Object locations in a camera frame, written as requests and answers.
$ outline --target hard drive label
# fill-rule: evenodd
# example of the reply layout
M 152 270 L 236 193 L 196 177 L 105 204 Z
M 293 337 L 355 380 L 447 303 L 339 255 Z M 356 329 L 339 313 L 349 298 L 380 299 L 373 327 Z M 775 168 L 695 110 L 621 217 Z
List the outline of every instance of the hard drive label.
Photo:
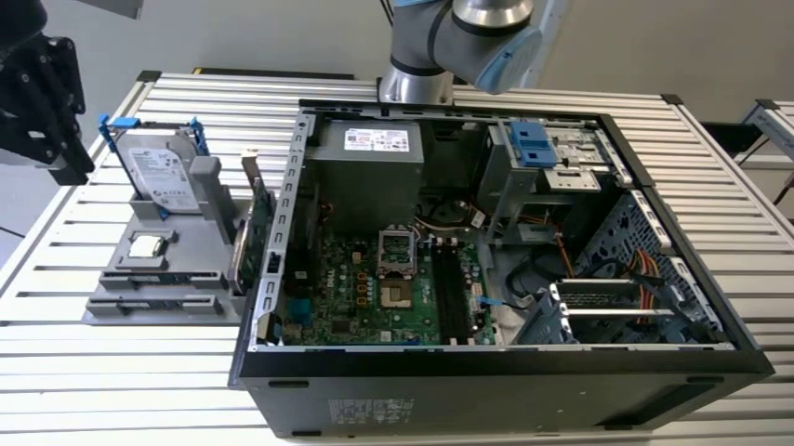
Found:
M 192 211 L 198 202 L 178 155 L 168 149 L 129 149 L 134 169 L 150 200 L 168 211 Z

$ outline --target green motherboard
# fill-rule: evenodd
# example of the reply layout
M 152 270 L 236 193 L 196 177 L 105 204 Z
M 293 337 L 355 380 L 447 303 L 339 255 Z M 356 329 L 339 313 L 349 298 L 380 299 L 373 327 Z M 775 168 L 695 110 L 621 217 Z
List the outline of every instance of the green motherboard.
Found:
M 393 243 L 384 251 L 400 256 Z M 284 341 L 289 345 L 404 345 L 448 344 L 439 330 L 439 311 L 432 275 L 431 246 L 416 247 L 415 275 L 409 280 L 377 276 L 377 238 L 339 237 L 321 241 L 316 286 L 312 299 L 296 299 L 299 318 L 288 316 Z M 479 309 L 472 292 L 485 293 L 483 274 L 472 244 L 455 249 L 460 261 L 460 289 L 465 299 L 467 323 L 473 344 L 493 344 L 488 309 Z

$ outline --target blue latch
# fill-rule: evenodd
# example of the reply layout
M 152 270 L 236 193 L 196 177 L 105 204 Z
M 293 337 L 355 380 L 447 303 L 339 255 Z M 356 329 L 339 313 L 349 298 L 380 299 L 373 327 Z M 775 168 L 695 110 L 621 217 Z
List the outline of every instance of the blue latch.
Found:
M 137 118 L 126 118 L 126 117 L 117 117 L 113 119 L 113 123 L 110 124 L 114 128 L 137 128 L 140 125 L 140 119 Z
M 520 165 L 524 167 L 556 165 L 555 148 L 548 142 L 545 129 L 540 123 L 511 122 L 508 134 L 512 147 L 520 153 Z

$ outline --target blue drive bracket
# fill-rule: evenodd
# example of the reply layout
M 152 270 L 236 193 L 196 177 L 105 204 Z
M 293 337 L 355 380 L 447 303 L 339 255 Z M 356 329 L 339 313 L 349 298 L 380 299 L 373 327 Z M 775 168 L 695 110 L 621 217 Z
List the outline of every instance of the blue drive bracket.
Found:
M 124 170 L 124 174 L 126 175 L 126 179 L 129 180 L 129 184 L 132 185 L 132 190 L 134 190 L 134 198 L 137 200 L 142 200 L 142 194 L 140 193 L 140 190 L 137 190 L 137 188 L 134 187 L 134 181 L 132 181 L 132 175 L 129 173 L 129 169 L 126 168 L 126 165 L 124 165 L 124 158 L 121 157 L 121 155 L 118 153 L 118 148 L 114 145 L 113 135 L 110 134 L 110 131 L 116 130 L 116 129 L 122 131 L 122 130 L 129 130 L 132 128 L 137 128 L 140 126 L 140 119 L 118 117 L 118 118 L 113 119 L 113 122 L 109 125 L 108 125 L 108 121 L 110 121 L 110 116 L 108 116 L 106 113 L 102 113 L 98 116 L 98 134 L 101 135 L 105 142 L 108 143 L 108 148 L 110 149 L 110 152 L 114 153 L 114 156 L 117 156 L 117 158 L 118 158 L 118 163 L 121 164 L 121 169 Z M 160 216 L 161 219 L 165 220 L 168 218 L 168 216 L 170 215 L 170 212 L 161 206 L 157 206 L 157 215 Z
M 209 149 L 206 148 L 206 138 L 202 135 L 202 125 L 198 122 L 198 118 L 193 117 L 189 120 L 189 128 L 193 129 L 193 135 L 196 137 L 196 145 L 198 146 L 198 154 L 209 156 Z
M 511 122 L 507 133 L 512 147 L 520 154 L 523 167 L 553 167 L 556 165 L 555 148 L 548 141 L 545 129 L 540 123 Z

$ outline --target white wall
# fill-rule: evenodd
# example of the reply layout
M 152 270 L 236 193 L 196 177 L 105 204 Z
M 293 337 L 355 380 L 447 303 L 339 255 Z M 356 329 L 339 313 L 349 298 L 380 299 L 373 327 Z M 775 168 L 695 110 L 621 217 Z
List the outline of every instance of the white wall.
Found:
M 794 1 L 572 0 L 541 88 L 675 93 L 700 120 L 794 98 Z
M 70 0 L 44 0 L 48 35 L 77 44 L 86 113 L 85 145 L 96 120 L 113 112 L 141 70 L 194 67 L 344 72 L 377 77 L 391 30 L 375 0 L 146 0 L 130 20 Z M 0 165 L 0 226 L 25 233 L 57 189 L 49 175 Z M 18 239 L 0 234 L 0 266 Z

